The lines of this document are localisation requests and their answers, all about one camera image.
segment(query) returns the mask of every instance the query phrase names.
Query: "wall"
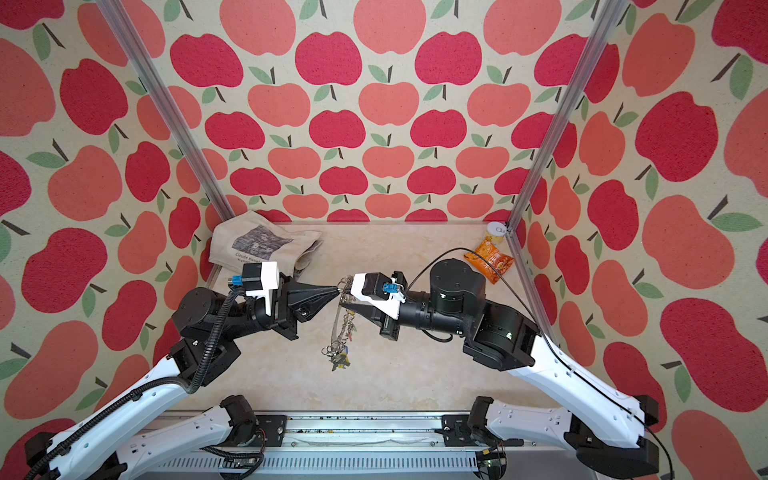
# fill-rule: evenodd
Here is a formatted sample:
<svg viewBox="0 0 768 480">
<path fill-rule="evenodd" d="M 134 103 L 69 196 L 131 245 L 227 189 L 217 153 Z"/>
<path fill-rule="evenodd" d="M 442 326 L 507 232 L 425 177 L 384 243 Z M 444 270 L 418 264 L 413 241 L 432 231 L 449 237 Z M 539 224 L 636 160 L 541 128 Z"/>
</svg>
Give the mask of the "wall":
<svg viewBox="0 0 768 480">
<path fill-rule="evenodd" d="M 661 404 L 676 478 L 759 478 L 768 9 L 635 3 L 609 40 L 621 75 L 603 101 L 587 89 L 577 153 L 547 166 L 519 238 L 562 347 Z"/>
<path fill-rule="evenodd" d="M 162 125 L 138 120 L 149 97 L 98 8 L 47 5 L 0 6 L 0 478 L 26 473 L 31 434 L 149 370 L 210 265 L 205 196 Z M 127 3 L 166 50 L 142 5 Z"/>
</svg>

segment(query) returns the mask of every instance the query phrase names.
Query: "apple print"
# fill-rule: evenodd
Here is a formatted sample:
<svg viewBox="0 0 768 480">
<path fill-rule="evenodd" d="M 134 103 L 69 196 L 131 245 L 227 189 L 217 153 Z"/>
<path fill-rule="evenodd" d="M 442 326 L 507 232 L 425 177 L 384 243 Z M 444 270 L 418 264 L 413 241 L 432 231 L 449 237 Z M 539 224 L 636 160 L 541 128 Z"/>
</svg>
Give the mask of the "apple print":
<svg viewBox="0 0 768 480">
<path fill-rule="evenodd" d="M 195 87 L 236 87 L 243 81 L 243 66 L 235 51 L 216 35 L 181 35 L 170 46 L 170 62 Z"/>
<path fill-rule="evenodd" d="M 296 37 L 296 19 L 285 0 L 223 0 L 219 19 L 232 43 L 254 55 L 285 55 Z"/>
<path fill-rule="evenodd" d="M 254 119 L 240 111 L 211 115 L 205 120 L 205 134 L 214 145 L 226 150 L 259 150 L 264 146 L 264 131 Z"/>
<path fill-rule="evenodd" d="M 621 78 L 639 97 L 659 94 L 683 74 L 695 45 L 691 27 L 672 24 L 663 13 L 652 15 L 632 38 Z"/>
<path fill-rule="evenodd" d="M 666 180 L 689 180 L 707 166 L 717 147 L 715 113 L 695 104 L 686 91 L 673 93 L 645 115 L 634 146 Z"/>
<path fill-rule="evenodd" d="M 125 162 L 125 183 L 140 202 L 151 202 L 160 187 L 170 179 L 165 153 L 155 144 L 143 141 Z"/>
<path fill-rule="evenodd" d="M 120 82 L 103 65 L 89 58 L 61 75 L 61 104 L 72 122 L 91 135 L 101 135 L 128 113 Z"/>
<path fill-rule="evenodd" d="M 97 354 L 96 334 L 87 324 L 75 320 L 54 326 L 37 354 L 8 385 L 5 411 L 17 420 L 36 419 L 52 412 L 78 389 Z M 38 394 L 40 379 L 45 379 L 45 395 Z"/>
<path fill-rule="evenodd" d="M 624 192 L 624 184 L 619 180 L 608 180 L 594 189 L 587 215 L 612 250 L 629 247 L 640 227 L 637 202 Z"/>
<path fill-rule="evenodd" d="M 355 33 L 375 53 L 403 55 L 422 39 L 427 11 L 421 0 L 361 0 L 355 7 Z"/>
<path fill-rule="evenodd" d="M 752 180 L 757 193 L 768 197 L 768 89 L 739 113 L 725 140 L 725 165 L 734 175 Z"/>
<path fill-rule="evenodd" d="M 693 290 L 722 283 L 735 262 L 730 241 L 682 195 L 654 205 L 643 225 L 643 247 L 666 278 Z"/>
<path fill-rule="evenodd" d="M 535 53 L 557 29 L 561 12 L 558 0 L 496 0 L 483 21 L 485 43 L 500 55 Z"/>
<path fill-rule="evenodd" d="M 731 412 L 751 412 L 768 399 L 763 354 L 739 333 L 733 317 L 722 306 L 698 298 L 675 300 L 661 313 L 660 327 L 708 399 Z M 740 368 L 713 361 L 723 349 Z"/>
<path fill-rule="evenodd" d="M 27 259 L 22 295 L 38 312 L 63 312 L 80 299 L 106 264 L 107 247 L 99 237 L 80 228 L 58 230 L 43 250 Z M 41 289 L 50 278 L 60 279 L 56 290 Z"/>
</svg>

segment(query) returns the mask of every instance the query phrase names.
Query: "red apple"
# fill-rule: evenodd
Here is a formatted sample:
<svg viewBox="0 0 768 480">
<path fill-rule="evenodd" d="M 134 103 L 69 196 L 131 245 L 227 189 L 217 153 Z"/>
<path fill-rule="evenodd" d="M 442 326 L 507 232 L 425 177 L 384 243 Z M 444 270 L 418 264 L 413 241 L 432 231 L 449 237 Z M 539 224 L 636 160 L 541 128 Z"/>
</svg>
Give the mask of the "red apple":
<svg viewBox="0 0 768 480">
<path fill-rule="evenodd" d="M 261 167 L 238 168 L 230 175 L 230 185 L 243 195 L 277 195 L 281 188 L 277 177 Z"/>
<path fill-rule="evenodd" d="M 236 87 L 243 81 L 243 66 L 235 51 L 210 33 L 199 38 L 181 35 L 170 46 L 170 62 L 195 87 Z"/>
<path fill-rule="evenodd" d="M 456 186 L 456 175 L 449 167 L 421 167 L 408 176 L 408 190 L 414 194 L 450 193 Z"/>
<path fill-rule="evenodd" d="M 430 110 L 411 125 L 411 140 L 420 147 L 458 147 L 467 136 L 467 121 L 456 110 Z"/>
<path fill-rule="evenodd" d="M 331 195 L 360 195 L 368 190 L 368 178 L 357 167 L 331 167 L 320 174 L 319 184 Z"/>
<path fill-rule="evenodd" d="M 26 204 L 31 195 L 27 172 L 16 160 L 0 151 L 0 217 Z"/>
<path fill-rule="evenodd" d="M 694 103 L 686 91 L 663 98 L 637 128 L 634 146 L 672 182 L 695 177 L 717 148 L 717 119 L 709 107 Z"/>
<path fill-rule="evenodd" d="M 578 238 L 573 235 L 562 237 L 554 248 L 554 261 L 568 290 L 575 295 L 584 293 L 589 284 L 589 259 L 581 251 Z"/>
<path fill-rule="evenodd" d="M 366 128 L 352 111 L 326 110 L 311 120 L 310 137 L 323 148 L 357 148 L 366 139 Z"/>
<path fill-rule="evenodd" d="M 200 226 L 200 208 L 194 200 L 182 197 L 168 219 L 168 236 L 176 248 L 187 248 Z"/>
<path fill-rule="evenodd" d="M 587 215 L 612 250 L 629 247 L 640 227 L 637 202 L 624 192 L 624 184 L 619 180 L 609 180 L 594 189 Z"/>
<path fill-rule="evenodd" d="M 216 112 L 205 120 L 205 134 L 216 146 L 236 150 L 259 150 L 264 146 L 264 132 L 258 123 L 241 111 Z"/>
<path fill-rule="evenodd" d="M 141 202 L 151 202 L 160 187 L 170 179 L 170 165 L 165 153 L 155 144 L 143 141 L 125 162 L 125 183 Z"/>
<path fill-rule="evenodd" d="M 128 99 L 120 82 L 102 64 L 90 58 L 61 75 L 61 104 L 72 122 L 91 135 L 109 130 L 128 113 Z"/>
<path fill-rule="evenodd" d="M 351 85 L 360 78 L 362 59 L 357 45 L 346 34 L 312 33 L 296 46 L 296 70 L 313 85 Z"/>
<path fill-rule="evenodd" d="M 480 43 L 468 31 L 438 33 L 419 47 L 415 60 L 416 75 L 426 84 L 466 85 L 477 76 L 481 65 Z"/>
</svg>

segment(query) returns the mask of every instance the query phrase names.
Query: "orange snack package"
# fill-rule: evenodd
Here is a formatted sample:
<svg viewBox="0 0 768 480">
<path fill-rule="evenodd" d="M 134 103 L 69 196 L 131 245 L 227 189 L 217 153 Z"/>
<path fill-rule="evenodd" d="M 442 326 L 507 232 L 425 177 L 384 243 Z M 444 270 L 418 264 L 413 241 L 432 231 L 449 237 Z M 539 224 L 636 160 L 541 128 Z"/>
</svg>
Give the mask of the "orange snack package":
<svg viewBox="0 0 768 480">
<path fill-rule="evenodd" d="M 501 275 L 504 275 L 506 271 L 509 270 L 509 267 L 515 262 L 514 258 L 498 251 L 496 245 L 491 243 L 487 237 L 480 243 L 479 247 L 475 248 L 475 253 L 485 258 Z M 477 255 L 467 253 L 464 255 L 464 258 L 469 260 L 475 268 L 480 270 L 480 273 L 485 275 L 488 280 L 491 280 L 491 283 L 495 285 L 496 282 L 498 282 L 499 276 L 496 275 L 496 272 L 491 270 L 491 268 L 488 267 L 488 264 L 480 260 Z"/>
</svg>

